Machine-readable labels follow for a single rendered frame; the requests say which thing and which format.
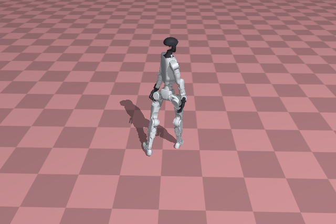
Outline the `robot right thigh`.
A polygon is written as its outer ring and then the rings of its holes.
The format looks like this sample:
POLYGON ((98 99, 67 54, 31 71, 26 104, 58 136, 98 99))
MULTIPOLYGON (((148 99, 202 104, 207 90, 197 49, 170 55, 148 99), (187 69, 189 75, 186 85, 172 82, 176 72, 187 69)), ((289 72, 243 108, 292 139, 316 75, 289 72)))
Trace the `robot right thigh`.
POLYGON ((179 120, 182 120, 182 118, 183 118, 183 110, 182 110, 181 113, 177 113, 177 110, 179 110, 181 108, 179 106, 182 104, 181 96, 179 94, 177 94, 177 95, 172 94, 171 95, 171 100, 172 100, 172 104, 174 105, 174 110, 175 110, 175 115, 176 115, 176 118, 173 120, 173 125, 178 127, 179 120))

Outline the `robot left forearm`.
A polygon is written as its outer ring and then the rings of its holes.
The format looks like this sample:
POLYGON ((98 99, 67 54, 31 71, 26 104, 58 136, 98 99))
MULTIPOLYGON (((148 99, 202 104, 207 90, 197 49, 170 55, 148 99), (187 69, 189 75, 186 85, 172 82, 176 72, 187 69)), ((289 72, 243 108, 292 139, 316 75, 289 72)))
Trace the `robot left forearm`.
POLYGON ((160 73, 160 71, 159 71, 159 73, 158 73, 158 80, 157 80, 157 82, 156 82, 156 88, 159 88, 160 87, 160 85, 162 85, 162 75, 161 75, 161 73, 160 73))

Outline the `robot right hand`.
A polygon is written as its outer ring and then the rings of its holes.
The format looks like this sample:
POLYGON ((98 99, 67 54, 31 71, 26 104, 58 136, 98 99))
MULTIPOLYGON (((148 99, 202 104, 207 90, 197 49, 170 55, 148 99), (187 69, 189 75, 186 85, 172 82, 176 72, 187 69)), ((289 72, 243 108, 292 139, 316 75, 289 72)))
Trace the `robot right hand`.
POLYGON ((183 97, 182 100, 181 100, 182 104, 179 106, 181 107, 179 110, 177 110, 177 113, 181 113, 183 108, 184 108, 184 105, 185 105, 185 102, 186 102, 186 98, 183 97))

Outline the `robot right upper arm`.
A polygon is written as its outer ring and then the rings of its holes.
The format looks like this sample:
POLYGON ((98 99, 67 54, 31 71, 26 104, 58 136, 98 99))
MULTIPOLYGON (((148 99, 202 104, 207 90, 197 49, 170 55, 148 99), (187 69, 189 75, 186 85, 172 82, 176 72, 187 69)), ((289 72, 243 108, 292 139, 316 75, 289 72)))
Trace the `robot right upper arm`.
POLYGON ((181 74, 180 74, 180 70, 179 70, 179 64, 177 61, 175 60, 171 60, 170 62, 170 68, 173 71, 174 74, 174 78, 175 78, 175 82, 177 85, 180 85, 180 80, 181 80, 181 74))

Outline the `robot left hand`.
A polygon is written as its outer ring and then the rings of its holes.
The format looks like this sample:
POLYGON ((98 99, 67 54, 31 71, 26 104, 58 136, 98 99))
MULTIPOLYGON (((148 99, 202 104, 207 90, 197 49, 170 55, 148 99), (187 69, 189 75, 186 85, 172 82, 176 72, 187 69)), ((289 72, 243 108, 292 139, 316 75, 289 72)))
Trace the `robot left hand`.
MULTIPOLYGON (((156 84, 155 84, 155 86, 156 86, 156 84)), ((149 96, 149 98, 151 97, 152 101, 153 101, 153 99, 154 99, 154 98, 153 98, 153 93, 159 90, 159 88, 156 88, 155 86, 154 86, 154 89, 151 91, 151 94, 150 94, 150 96, 149 96)), ((154 101, 155 101, 155 100, 154 100, 154 101)))

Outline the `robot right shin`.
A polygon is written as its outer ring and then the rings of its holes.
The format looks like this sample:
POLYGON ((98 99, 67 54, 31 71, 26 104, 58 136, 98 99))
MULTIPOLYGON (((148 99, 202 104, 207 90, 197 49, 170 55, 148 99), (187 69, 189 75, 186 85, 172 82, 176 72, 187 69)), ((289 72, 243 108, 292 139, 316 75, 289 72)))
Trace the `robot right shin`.
POLYGON ((179 120, 178 127, 175 126, 174 131, 175 131, 175 134, 176 134, 177 142, 181 143, 181 135, 182 135, 182 131, 183 131, 182 120, 179 120))

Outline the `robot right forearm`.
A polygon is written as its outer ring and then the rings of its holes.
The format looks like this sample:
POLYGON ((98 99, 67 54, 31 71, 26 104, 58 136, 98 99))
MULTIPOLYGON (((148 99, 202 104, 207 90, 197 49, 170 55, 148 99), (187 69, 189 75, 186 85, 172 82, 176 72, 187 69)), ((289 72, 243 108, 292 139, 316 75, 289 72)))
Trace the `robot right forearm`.
POLYGON ((186 92, 185 92, 184 88, 185 88, 185 86, 184 86, 184 80, 181 79, 180 80, 180 85, 178 86, 178 89, 179 89, 179 92, 180 92, 180 96, 181 96, 181 100, 182 100, 183 97, 185 97, 187 99, 186 92))

